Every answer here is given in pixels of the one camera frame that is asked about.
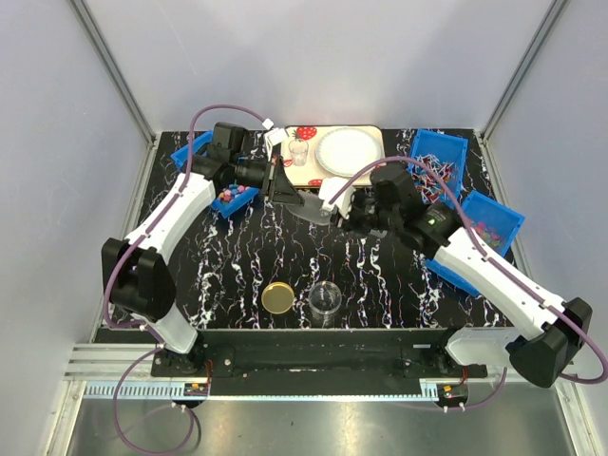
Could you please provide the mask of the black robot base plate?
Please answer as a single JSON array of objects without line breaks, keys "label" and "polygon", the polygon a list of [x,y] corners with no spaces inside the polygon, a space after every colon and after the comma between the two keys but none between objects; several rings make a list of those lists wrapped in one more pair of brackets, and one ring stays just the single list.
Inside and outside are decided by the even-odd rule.
[{"label": "black robot base plate", "polygon": [[206,373],[213,378],[239,373],[320,371],[380,371],[407,378],[487,377],[484,365],[467,368],[450,360],[440,344],[449,330],[208,330],[199,333],[186,355],[162,351],[154,356],[154,377],[186,377]]}]

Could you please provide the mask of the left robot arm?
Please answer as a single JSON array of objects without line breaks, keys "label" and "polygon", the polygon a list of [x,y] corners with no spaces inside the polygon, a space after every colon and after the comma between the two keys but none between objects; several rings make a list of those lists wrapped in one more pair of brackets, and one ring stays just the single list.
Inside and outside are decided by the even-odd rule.
[{"label": "left robot arm", "polygon": [[263,125],[262,159],[244,156],[249,133],[238,125],[217,123],[200,137],[200,146],[190,137],[186,158],[167,195],[125,238],[109,238],[102,247],[103,313],[115,306],[131,314],[129,324],[150,332],[162,348],[171,351],[172,365],[186,376],[203,369],[205,353],[195,347],[198,333],[177,307],[176,285],[168,270],[183,235],[232,184],[256,189],[260,196],[279,203],[303,203],[280,156],[287,131],[270,121]]}]

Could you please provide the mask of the blue bin of star candies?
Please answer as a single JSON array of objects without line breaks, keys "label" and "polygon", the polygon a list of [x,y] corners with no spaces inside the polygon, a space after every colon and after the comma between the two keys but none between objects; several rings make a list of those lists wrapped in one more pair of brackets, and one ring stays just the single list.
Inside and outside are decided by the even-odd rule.
[{"label": "blue bin of star candies", "polygon": [[[194,155],[204,156],[206,144],[212,140],[212,132],[210,130],[202,133],[193,140]],[[187,162],[189,146],[185,145],[176,152],[171,154],[171,159],[178,170],[182,170]],[[240,208],[252,201],[259,190],[237,183],[231,183],[224,188],[218,197],[212,202],[211,208],[218,211],[224,219],[228,219]]]}]

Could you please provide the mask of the clear plastic scoop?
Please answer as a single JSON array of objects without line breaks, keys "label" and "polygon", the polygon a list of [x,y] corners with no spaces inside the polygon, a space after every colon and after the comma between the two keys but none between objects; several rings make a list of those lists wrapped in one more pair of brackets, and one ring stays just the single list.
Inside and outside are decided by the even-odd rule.
[{"label": "clear plastic scoop", "polygon": [[322,208],[323,201],[318,195],[303,190],[298,190],[297,193],[302,198],[303,204],[289,204],[286,206],[294,217],[320,226],[330,224],[332,214]]}]

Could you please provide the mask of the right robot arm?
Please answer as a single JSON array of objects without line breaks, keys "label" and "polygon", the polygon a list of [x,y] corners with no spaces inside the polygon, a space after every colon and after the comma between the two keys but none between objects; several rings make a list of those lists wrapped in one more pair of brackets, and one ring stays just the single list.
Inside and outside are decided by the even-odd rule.
[{"label": "right robot arm", "polygon": [[431,353],[431,365],[449,377],[467,365],[514,369],[531,384],[551,387],[583,347],[600,363],[605,354],[589,337],[592,316],[580,298],[566,301],[535,283],[483,243],[457,203],[425,203],[406,158],[389,157],[366,166],[371,197],[352,180],[332,178],[319,193],[338,226],[360,234],[391,232],[406,246],[469,282],[511,322],[505,333],[461,328]]}]

